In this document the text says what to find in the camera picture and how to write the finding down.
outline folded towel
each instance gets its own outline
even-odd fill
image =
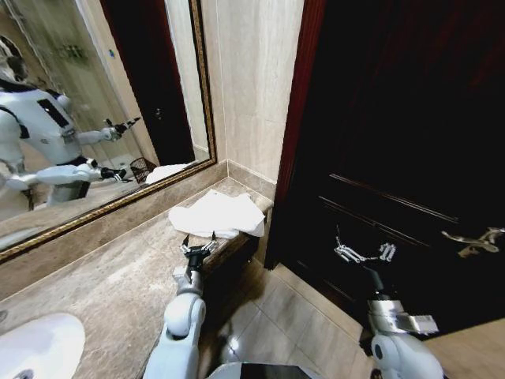
[[[220,238],[231,239],[243,231],[256,237],[264,234],[264,214],[247,193],[236,197],[210,189],[189,208],[173,207],[168,218],[178,231],[200,237],[212,232]]]
[[[189,166],[191,163],[183,163],[183,164],[169,164],[168,166],[160,166],[156,167],[152,173],[150,173],[147,178],[145,179],[145,182],[147,184],[152,184],[154,182],[157,182],[161,179],[168,178],[169,176],[173,174],[177,174],[179,171],[184,170]]]

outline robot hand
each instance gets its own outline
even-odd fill
[[[117,141],[122,137],[123,133],[130,129],[133,125],[140,120],[140,117],[131,118],[130,120],[123,122],[122,124],[113,125],[112,121],[107,118],[105,123],[107,127],[103,128],[100,132],[103,134],[107,141]]]

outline door panel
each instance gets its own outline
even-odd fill
[[[304,222],[280,228],[308,237],[282,261],[358,320],[372,290],[333,252],[337,225],[362,255],[398,246],[377,268],[442,333],[505,316],[505,237],[500,252],[462,259],[465,245],[441,233],[505,226],[504,14],[498,1],[327,4],[286,206]]]

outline beige wall tile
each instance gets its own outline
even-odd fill
[[[277,180],[303,0],[222,0],[216,28],[229,159]]]
[[[263,196],[274,200],[275,183],[274,181],[243,167],[233,160],[228,160],[228,175],[236,181],[248,186],[251,190],[261,193]]]
[[[204,24],[205,46],[207,48],[208,76],[211,86],[212,113],[214,115],[215,147],[218,161],[226,155],[226,126],[223,109],[223,83],[221,78],[221,53],[219,49],[219,24],[217,0],[201,2]]]

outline mirror frame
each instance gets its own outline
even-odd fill
[[[90,223],[94,220],[105,216],[117,209],[125,207],[138,201],[143,197],[151,195],[157,191],[163,190],[168,186],[180,182],[182,179],[188,178],[191,175],[196,174],[214,164],[217,163],[216,147],[215,147],[215,135],[214,135],[214,119],[212,114],[212,101],[211,101],[211,91],[210,84],[208,81],[208,65],[207,65],[207,55],[205,50],[204,32],[202,25],[202,13],[200,0],[188,0],[189,2],[189,13],[191,17],[191,24],[193,27],[193,42],[195,44],[196,52],[196,67],[198,69],[198,76],[200,80],[200,90],[202,95],[202,104],[204,107],[204,119],[205,127],[207,130],[207,141],[209,147],[209,159],[203,162],[196,163],[195,165],[184,169],[177,174],[171,175],[168,178],[155,182],[144,188],[140,188],[133,193],[127,194],[117,200],[110,201],[99,208],[92,209],[91,211],[75,217],[69,220],[67,223],[60,224],[56,227],[46,229],[38,234],[35,234],[29,238],[26,238],[16,245],[13,245],[6,250],[0,252],[0,264],[10,261],[15,257],[20,256],[23,253],[27,253],[29,250],[36,248],[49,242],[57,237],[73,231],[78,227]]]

